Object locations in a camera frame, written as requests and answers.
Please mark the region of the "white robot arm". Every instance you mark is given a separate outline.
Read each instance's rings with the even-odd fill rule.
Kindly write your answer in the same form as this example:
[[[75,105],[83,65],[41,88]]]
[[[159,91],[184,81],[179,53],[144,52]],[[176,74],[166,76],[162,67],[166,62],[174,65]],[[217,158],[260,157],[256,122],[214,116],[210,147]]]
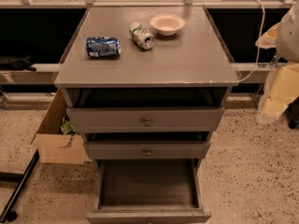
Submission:
[[[282,20],[257,39],[258,48],[275,48],[277,56],[287,61],[271,76],[269,91],[259,104],[257,120],[263,124],[280,118],[289,104],[299,97],[299,2],[296,2]]]

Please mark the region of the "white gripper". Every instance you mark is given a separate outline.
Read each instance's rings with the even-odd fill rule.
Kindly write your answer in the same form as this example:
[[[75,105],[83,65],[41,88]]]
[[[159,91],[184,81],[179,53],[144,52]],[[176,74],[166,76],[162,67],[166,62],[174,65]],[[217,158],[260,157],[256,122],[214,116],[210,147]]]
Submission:
[[[261,49],[271,49],[277,45],[278,27],[273,25],[261,35],[255,45]],[[288,106],[299,97],[299,63],[287,62],[268,74],[263,95],[258,104],[257,121],[269,124],[277,121]]]

